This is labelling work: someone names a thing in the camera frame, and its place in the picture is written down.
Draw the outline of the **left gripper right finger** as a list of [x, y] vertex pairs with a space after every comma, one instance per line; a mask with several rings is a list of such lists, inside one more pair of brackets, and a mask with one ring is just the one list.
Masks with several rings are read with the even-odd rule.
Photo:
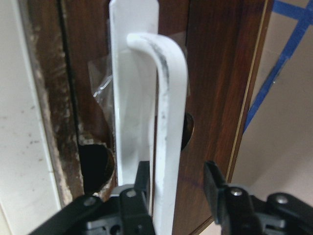
[[204, 192], [223, 235], [311, 235], [313, 208], [287, 193], [262, 201], [231, 186], [213, 161], [204, 164]]

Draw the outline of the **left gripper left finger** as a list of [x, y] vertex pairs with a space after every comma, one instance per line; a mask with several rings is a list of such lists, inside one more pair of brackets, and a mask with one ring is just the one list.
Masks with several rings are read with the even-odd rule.
[[150, 163], [140, 161], [133, 185], [115, 187], [110, 198], [76, 198], [31, 232], [33, 235], [153, 235], [148, 213]]

